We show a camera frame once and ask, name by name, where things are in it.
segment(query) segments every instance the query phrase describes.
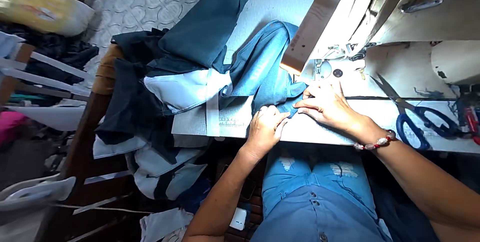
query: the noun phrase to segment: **blue-handled scissors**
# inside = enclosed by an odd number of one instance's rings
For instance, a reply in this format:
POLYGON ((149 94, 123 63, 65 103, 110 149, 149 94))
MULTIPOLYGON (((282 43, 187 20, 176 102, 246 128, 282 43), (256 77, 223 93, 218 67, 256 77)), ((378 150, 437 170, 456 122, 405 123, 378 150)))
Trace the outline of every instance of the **blue-handled scissors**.
POLYGON ((428 149, 430 148, 430 144, 428 143, 427 139, 423 135, 423 131, 419 129, 411 120, 409 116, 407 116, 407 113, 405 112, 405 109, 411 110, 414 114, 416 114, 418 117, 420 117, 425 125, 425 127, 432 129, 435 131, 438 135, 440 135, 443 138, 451 138, 454 137, 455 135, 453 134, 456 130, 458 130, 458 125, 451 120, 449 117, 447 117, 445 114, 441 113, 440 111, 437 111, 435 109, 429 108, 429 107, 423 107, 423 106, 413 106, 406 101, 404 101, 400 96, 395 92, 395 90, 390 86, 390 84, 381 76, 377 73, 378 78, 380 79, 381 83, 376 80, 375 78, 371 77, 375 83, 385 92, 388 98, 390 98, 397 106, 399 115, 396 119, 396 128, 397 128, 397 134, 399 137, 402 139, 402 141, 411 146, 410 142, 408 139, 405 137, 405 132, 403 129, 403 125, 407 123, 407 125, 411 128, 413 133, 417 136, 417 138, 420 141, 420 147, 417 147, 416 149, 428 149), (430 112, 434 114, 435 116, 438 116, 441 118, 444 122, 447 123, 448 127, 446 127, 444 124, 442 124, 440 127, 436 126, 433 122, 431 122, 430 119, 428 119, 425 116, 425 112, 430 112))

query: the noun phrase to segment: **blue jeans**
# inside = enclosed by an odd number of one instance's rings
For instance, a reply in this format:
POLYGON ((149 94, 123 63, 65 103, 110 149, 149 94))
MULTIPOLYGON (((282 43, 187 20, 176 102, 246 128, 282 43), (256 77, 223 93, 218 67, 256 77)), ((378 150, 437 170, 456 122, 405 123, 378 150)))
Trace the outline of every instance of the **blue jeans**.
POLYGON ((261 191, 263 217, 289 193, 312 184, 344 196, 377 220, 362 160, 352 147, 319 151, 318 145, 294 142, 279 142, 268 154, 261 191))

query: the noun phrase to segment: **wrist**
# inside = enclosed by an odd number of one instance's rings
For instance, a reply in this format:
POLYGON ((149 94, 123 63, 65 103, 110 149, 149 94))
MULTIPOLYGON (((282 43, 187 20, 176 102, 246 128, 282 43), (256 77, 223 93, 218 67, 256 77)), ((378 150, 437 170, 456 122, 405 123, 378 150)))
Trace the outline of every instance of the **wrist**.
POLYGON ((256 165, 264 156, 264 153, 251 147, 248 142, 245 143, 237 153, 239 160, 249 165, 256 165))
POLYGON ((362 144, 374 144, 378 139, 386 136, 387 132, 375 123, 370 117, 360 115, 359 119, 347 131, 362 144))

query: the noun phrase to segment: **red object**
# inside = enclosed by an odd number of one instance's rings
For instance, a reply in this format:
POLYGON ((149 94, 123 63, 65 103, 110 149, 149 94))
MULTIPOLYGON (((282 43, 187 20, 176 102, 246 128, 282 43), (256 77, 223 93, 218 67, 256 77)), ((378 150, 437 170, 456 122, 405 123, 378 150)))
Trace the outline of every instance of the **red object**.
POLYGON ((468 127, 472 132, 473 141, 480 146, 480 136, 479 136, 479 130, 478 130, 479 122, 475 118, 475 115, 473 114, 471 107, 465 108, 465 117, 466 117, 466 121, 468 122, 468 127))
POLYGON ((28 118, 22 113, 14 111, 0 112, 0 144, 15 140, 17 138, 15 128, 27 122, 28 118))

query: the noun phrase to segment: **bracelet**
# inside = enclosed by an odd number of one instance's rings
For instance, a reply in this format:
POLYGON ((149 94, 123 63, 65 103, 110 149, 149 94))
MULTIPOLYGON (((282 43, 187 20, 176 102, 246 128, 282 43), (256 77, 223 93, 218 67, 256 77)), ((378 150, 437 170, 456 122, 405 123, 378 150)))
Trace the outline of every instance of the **bracelet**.
POLYGON ((355 149, 357 149, 358 151, 363 149, 373 150, 375 148, 379 148, 380 146, 386 145, 389 141, 396 140, 395 132, 393 130, 387 130, 387 129, 383 129, 383 130, 387 132, 387 136, 378 139, 375 144, 368 144, 368 145, 362 146, 359 143, 354 143, 353 147, 355 147, 355 149))

